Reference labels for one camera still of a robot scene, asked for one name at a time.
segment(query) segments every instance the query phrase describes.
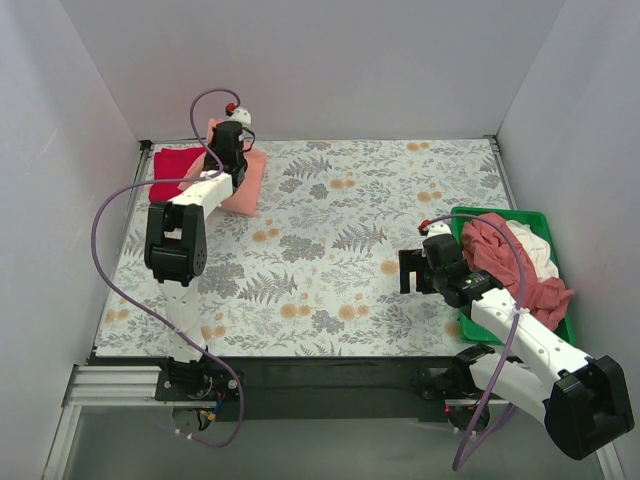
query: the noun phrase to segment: robotic arm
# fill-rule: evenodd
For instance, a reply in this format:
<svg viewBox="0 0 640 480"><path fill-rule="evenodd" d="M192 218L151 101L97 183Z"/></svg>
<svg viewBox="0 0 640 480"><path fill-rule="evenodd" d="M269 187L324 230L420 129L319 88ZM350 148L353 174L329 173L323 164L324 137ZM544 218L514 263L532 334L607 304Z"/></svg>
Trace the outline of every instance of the robotic arm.
<svg viewBox="0 0 640 480"><path fill-rule="evenodd" d="M505 342L515 300L486 271L471 272L449 227L421 230L420 250L400 251L400 292L440 293L446 303ZM526 411L554 443L580 460L634 427L624 373L609 356L594 359L567 344L532 315L521 315L512 351L524 363L507 362L493 392ZM458 354L445 375L465 393L487 387L500 355L486 345Z"/></svg>
<svg viewBox="0 0 640 480"><path fill-rule="evenodd" d="M200 330L198 276L207 262L205 219L244 181L244 132L251 115L245 108L227 106L228 120L217 124L209 148L222 160L223 173L213 177L217 163L207 153L203 174L211 178L194 183L168 202L149 206L144 260L153 271L166 301L166 316L182 332L205 347ZM178 362L198 361L200 352L173 336L169 356Z"/></svg>

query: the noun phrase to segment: green basket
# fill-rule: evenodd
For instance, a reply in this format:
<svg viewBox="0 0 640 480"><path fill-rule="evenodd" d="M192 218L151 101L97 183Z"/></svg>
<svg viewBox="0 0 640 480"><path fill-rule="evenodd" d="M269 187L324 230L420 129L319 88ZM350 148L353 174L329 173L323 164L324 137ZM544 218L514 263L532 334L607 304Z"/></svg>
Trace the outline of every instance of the green basket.
<svg viewBox="0 0 640 480"><path fill-rule="evenodd" d="M553 242L551 241L551 232L549 232L549 225L547 219L540 212L528 212L525 210L495 210L490 208L473 208L473 207L455 207L451 210L451 213L465 213L468 215L483 215L485 213L497 213L506 220L516 220L522 224L527 224L531 227L531 231L543 238L551 247L551 260L556 265L556 253L553 248ZM456 240L460 241L462 236L462 227L465 223L471 221L470 218L453 218L451 219L451 233L456 237ZM571 320L569 314L565 315L564 319L558 325L558 328L554 332L565 342L570 345L575 345L575 336L573 334L573 328L571 327ZM460 313L460 334L464 340L476 343L502 343L498 338L491 334L487 329L481 327L477 323L474 323L466 315Z"/></svg>

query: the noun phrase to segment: pink cloth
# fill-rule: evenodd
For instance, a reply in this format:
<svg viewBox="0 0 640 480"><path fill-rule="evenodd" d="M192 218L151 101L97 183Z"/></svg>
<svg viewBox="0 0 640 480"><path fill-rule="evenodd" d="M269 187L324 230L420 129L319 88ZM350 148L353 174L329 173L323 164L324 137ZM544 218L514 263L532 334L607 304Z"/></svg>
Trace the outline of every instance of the pink cloth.
<svg viewBox="0 0 640 480"><path fill-rule="evenodd" d="M222 120L209 120L207 143L211 141L213 127ZM205 151L202 147L185 150L163 149L153 158L153 172L156 179L195 178L202 172ZM267 164L267 154L253 147L245 153L247 173L242 185L232 197L222 202L221 207L230 212L242 213L250 217L256 215L258 196L262 185L262 175ZM153 185L149 190L150 202L166 202L188 188L189 183L168 183Z"/></svg>
<svg viewBox="0 0 640 480"><path fill-rule="evenodd" d="M498 225L518 249L524 263L527 284L524 307L549 330L555 330L567 313L569 299L575 295L575 290L567 289L559 278L538 282L536 269L529 255L509 230L505 219L495 213L487 213L482 217ZM500 280L514 298L518 295L518 265L502 235L486 223L472 220L462 229L462 244L471 270L486 270Z"/></svg>

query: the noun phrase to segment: floral tablecloth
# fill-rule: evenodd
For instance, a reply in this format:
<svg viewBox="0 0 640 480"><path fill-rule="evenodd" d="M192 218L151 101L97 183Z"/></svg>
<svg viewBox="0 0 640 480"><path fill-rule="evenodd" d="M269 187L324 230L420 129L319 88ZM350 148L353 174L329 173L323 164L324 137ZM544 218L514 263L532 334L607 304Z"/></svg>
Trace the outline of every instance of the floral tablecloth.
<svg viewBox="0 0 640 480"><path fill-rule="evenodd" d="M193 144L155 145L188 148ZM451 355L457 311L437 295L400 295L397 251L417 225L456 205L508 208L487 140L257 142L268 155L258 215L206 222L202 332L225 356ZM153 177L150 163L147 176ZM144 266L141 191L114 281L163 311ZM98 356L163 356L164 326L111 293Z"/></svg>

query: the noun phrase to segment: white wall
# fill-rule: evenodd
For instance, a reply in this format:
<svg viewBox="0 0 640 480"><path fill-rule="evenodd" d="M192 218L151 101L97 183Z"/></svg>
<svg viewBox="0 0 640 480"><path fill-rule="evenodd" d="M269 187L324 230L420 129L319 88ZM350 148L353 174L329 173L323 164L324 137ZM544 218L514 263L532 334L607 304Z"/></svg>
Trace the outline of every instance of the white wall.
<svg viewBox="0 0 640 480"><path fill-rule="evenodd" d="M92 216L133 178L137 148L60 3L0 0L2 479L42 475L106 292L89 255ZM104 219L109 270L124 206Z"/></svg>
<svg viewBox="0 0 640 480"><path fill-rule="evenodd" d="M546 213L580 345L626 372L640 420L640 3L567 0L498 139L518 206ZM640 430L616 449L640 478Z"/></svg>
<svg viewBox="0 0 640 480"><path fill-rule="evenodd" d="M263 138L495 134L563 0L62 3L136 137L167 140L221 85Z"/></svg>

